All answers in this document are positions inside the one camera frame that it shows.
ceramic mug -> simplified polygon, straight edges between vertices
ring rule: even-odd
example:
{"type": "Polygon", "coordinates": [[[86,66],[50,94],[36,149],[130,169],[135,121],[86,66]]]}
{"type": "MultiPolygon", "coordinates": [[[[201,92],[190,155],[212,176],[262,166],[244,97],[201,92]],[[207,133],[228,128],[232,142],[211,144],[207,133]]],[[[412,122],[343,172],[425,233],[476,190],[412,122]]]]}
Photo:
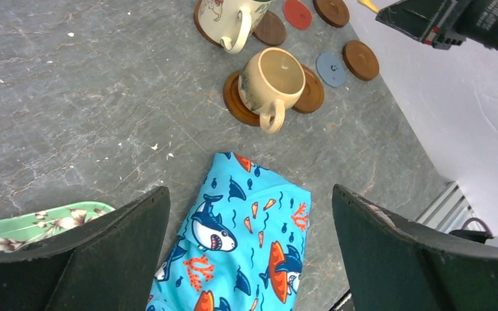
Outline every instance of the ceramic mug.
{"type": "Polygon", "coordinates": [[[226,52],[237,54],[271,3],[272,0],[201,0],[199,25],[226,52]]]}
{"type": "Polygon", "coordinates": [[[261,128],[273,134],[283,125],[285,111],[301,97],[305,84],[297,59],[286,50],[270,47],[241,69],[237,89],[243,104],[259,115],[261,128]]]}

mug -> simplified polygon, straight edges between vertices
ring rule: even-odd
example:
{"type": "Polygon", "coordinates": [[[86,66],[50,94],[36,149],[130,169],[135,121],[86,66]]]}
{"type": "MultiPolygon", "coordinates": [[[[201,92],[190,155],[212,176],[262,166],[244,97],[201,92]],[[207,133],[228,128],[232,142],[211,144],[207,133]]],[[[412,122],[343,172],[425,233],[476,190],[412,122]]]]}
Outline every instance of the mug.
{"type": "Polygon", "coordinates": [[[269,47],[241,69],[237,89],[243,104],[259,115],[261,128],[273,134],[283,125],[285,111],[301,97],[305,84],[297,59],[286,50],[269,47]]]}
{"type": "Polygon", "coordinates": [[[237,54],[272,4],[272,0],[201,0],[199,25],[226,52],[237,54]]]}

green tray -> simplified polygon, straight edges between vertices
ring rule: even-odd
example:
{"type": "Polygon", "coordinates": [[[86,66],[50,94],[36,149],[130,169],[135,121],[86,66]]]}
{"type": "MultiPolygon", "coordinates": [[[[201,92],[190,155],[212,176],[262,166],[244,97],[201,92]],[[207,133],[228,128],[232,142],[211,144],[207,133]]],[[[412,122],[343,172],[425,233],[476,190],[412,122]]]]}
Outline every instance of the green tray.
{"type": "Polygon", "coordinates": [[[114,208],[99,202],[80,202],[0,220],[0,251],[26,245],[90,222],[114,208]]]}

folded cloth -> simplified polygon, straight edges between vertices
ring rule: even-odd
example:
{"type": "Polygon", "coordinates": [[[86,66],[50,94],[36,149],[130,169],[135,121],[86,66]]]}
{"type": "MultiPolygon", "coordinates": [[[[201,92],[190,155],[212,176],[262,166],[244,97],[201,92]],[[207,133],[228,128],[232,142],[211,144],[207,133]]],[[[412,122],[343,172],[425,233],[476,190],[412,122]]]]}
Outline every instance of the folded cloth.
{"type": "Polygon", "coordinates": [[[290,310],[310,192],[232,152],[215,155],[199,197],[155,274],[147,311],[290,310]]]}

gray table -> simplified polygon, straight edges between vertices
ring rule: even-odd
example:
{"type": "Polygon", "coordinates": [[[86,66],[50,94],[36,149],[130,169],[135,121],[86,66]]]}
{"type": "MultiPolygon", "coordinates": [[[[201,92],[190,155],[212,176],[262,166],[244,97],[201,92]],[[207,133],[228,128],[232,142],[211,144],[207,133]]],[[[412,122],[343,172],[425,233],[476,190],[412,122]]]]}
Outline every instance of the gray table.
{"type": "MultiPolygon", "coordinates": [[[[251,38],[240,54],[226,54],[193,26],[194,5],[0,1],[0,218],[82,200],[120,207],[166,185],[167,251],[213,154],[235,151],[312,192],[297,309],[326,310],[348,288],[333,185],[414,218],[440,192],[440,178],[381,78],[349,73],[342,87],[326,87],[316,113],[289,111],[276,135],[237,122],[222,85],[265,46],[251,38]]],[[[271,9],[285,20],[281,6],[271,9]]],[[[356,38],[350,26],[313,17],[306,31],[285,22],[282,45],[312,69],[322,51],[341,57],[356,38]]]]}

